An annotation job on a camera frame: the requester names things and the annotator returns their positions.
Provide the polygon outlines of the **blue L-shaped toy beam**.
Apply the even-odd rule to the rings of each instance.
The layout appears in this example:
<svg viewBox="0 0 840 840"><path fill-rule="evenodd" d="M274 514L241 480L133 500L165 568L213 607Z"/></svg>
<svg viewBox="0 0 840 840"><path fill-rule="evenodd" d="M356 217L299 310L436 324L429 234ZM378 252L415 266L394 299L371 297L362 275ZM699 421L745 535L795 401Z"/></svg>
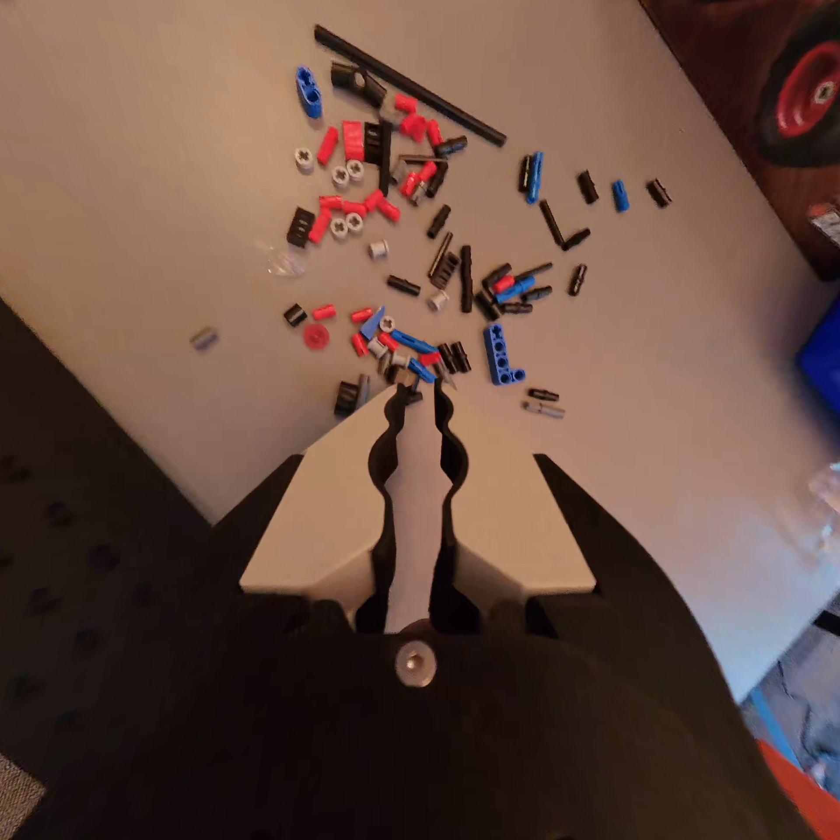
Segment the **blue L-shaped toy beam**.
<svg viewBox="0 0 840 840"><path fill-rule="evenodd" d="M511 364L505 334L500 322L492 322L483 333L490 381L495 386L521 384L526 381L525 370Z"/></svg>

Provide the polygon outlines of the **grey desk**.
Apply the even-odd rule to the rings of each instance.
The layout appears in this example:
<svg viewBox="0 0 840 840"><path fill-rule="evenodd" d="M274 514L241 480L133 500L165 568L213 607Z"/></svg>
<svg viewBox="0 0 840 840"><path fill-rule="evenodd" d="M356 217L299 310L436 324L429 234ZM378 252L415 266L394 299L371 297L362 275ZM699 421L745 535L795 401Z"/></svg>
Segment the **grey desk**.
<svg viewBox="0 0 840 840"><path fill-rule="evenodd" d="M474 277L553 262L504 319L561 421L489 383L482 319L425 283L434 208L399 202L274 276L329 172L296 148L367 110L333 94L323 25L507 135L440 193ZM332 423L371 367L348 312L463 341L464 401L550 455L676 584L742 698L838 590L801 504L838 438L791 364L830 304L637 2L2 3L2 295L179 490L220 519Z"/></svg>

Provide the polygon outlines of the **scatter of small toy pins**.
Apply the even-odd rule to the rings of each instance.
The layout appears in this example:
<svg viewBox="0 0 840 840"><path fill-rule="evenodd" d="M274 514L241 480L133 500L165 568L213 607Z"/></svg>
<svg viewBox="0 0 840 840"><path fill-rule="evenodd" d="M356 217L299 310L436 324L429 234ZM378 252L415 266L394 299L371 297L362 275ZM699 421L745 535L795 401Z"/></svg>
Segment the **scatter of small toy pins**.
<svg viewBox="0 0 840 840"><path fill-rule="evenodd" d="M382 343L378 322L410 331L420 339L438 339L456 326L456 338L475 343L478 317L452 314L448 292L429 285L426 262L438 251L427 237L440 201L425 197L427 183L418 174L445 169L442 162L408 166L389 159L396 152L432 150L444 137L430 112L416 107L393 110L385 97L385 118L362 114L370 107L353 104L345 92L328 94L325 121L292 114L290 83L256 82L244 67L213 63L203 76L203 105L191 126L204 148L214 150L214 168L206 179L232 179L233 159L258 152L242 164L248 184L237 193L238 209L265 216L262 233L278 235L271 265L257 267L257 257L242 257L234 268L234 208L218 216L213 234L202 240L203 277L225 280L226 291L210 307L202 306L201 335L192 339L205 350L192 364L191 398L196 427L212 429L213 438L256 436L258 427L302 428L315 421L315 404L327 380L347 366L371 372L371 364L439 353L432 345L410 350L393 339ZM652 224L643 213L626 222L606 211L586 212L581 200L566 197L561 185L561 227L571 237L595 218L595 243L583 246L574 262L594 260L595 290L584 304L550 304L549 312L519 316L513 330L515 367L560 378L561 395L573 397L574 427L644 424L667 415L676 387L667 383L661 360L673 340L660 340L654 316L643 312L642 246L636 236L655 243Z"/></svg>

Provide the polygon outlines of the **toy truck set box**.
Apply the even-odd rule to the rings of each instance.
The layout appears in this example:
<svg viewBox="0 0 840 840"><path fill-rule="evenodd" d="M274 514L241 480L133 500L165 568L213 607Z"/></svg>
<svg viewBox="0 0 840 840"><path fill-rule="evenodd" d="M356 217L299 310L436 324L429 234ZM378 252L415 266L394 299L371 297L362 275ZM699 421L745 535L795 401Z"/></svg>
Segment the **toy truck set box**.
<svg viewBox="0 0 840 840"><path fill-rule="evenodd" d="M838 281L839 2L640 5L821 281Z"/></svg>

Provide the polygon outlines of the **black dimpled pad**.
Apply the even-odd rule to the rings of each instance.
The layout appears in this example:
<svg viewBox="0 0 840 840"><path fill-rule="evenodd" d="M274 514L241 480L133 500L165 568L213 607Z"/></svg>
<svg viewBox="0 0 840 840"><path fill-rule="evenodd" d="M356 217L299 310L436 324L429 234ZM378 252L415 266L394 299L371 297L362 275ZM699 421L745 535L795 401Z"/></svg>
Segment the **black dimpled pad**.
<svg viewBox="0 0 840 840"><path fill-rule="evenodd" d="M208 525L4 302L1 334L2 756L51 789L166 706Z"/></svg>

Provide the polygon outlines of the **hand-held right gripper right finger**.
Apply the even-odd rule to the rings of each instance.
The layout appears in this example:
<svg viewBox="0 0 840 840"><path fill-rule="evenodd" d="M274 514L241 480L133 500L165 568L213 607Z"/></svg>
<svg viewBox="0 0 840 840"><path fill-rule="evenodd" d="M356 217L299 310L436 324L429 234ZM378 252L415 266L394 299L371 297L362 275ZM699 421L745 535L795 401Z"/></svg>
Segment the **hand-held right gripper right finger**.
<svg viewBox="0 0 840 840"><path fill-rule="evenodd" d="M434 388L450 488L429 596L443 634L477 634L500 606L590 595L596 578L535 455L449 385Z"/></svg>

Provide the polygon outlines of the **black toy axle rod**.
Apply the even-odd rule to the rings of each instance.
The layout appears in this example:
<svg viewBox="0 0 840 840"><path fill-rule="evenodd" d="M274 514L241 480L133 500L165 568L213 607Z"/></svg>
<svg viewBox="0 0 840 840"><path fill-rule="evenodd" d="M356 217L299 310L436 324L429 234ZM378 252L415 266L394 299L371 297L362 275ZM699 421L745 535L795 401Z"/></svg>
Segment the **black toy axle rod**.
<svg viewBox="0 0 840 840"><path fill-rule="evenodd" d="M446 117L451 122L456 123L475 136L499 149L506 145L508 136L505 133L491 127L487 122L478 119L475 115L439 96L402 72L374 58L364 52L360 47L334 34L331 30L320 24L315 24L313 27L313 37L317 44L328 49L336 56L347 59L350 63L364 70L368 70L374 77L383 80L397 90L427 105L436 113Z"/></svg>

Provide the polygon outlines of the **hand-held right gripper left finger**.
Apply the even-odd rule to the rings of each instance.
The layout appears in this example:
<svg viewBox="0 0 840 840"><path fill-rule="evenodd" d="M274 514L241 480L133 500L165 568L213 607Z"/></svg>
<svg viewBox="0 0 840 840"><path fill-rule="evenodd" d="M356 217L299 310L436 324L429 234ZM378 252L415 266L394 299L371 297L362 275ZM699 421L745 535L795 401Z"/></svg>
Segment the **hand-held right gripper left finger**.
<svg viewBox="0 0 840 840"><path fill-rule="evenodd" d="M239 579L244 593L335 602L356 632L384 632L396 572L386 483L407 404L407 387L390 386L297 459Z"/></svg>

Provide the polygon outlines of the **blue plastic bin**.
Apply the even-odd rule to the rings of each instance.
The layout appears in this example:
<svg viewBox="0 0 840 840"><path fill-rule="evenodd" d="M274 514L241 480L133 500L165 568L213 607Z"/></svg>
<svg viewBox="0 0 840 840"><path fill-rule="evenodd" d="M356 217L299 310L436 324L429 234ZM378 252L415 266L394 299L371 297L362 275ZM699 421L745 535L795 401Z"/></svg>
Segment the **blue plastic bin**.
<svg viewBox="0 0 840 840"><path fill-rule="evenodd" d="M828 313L795 356L805 382L826 409L839 417L839 319Z"/></svg>

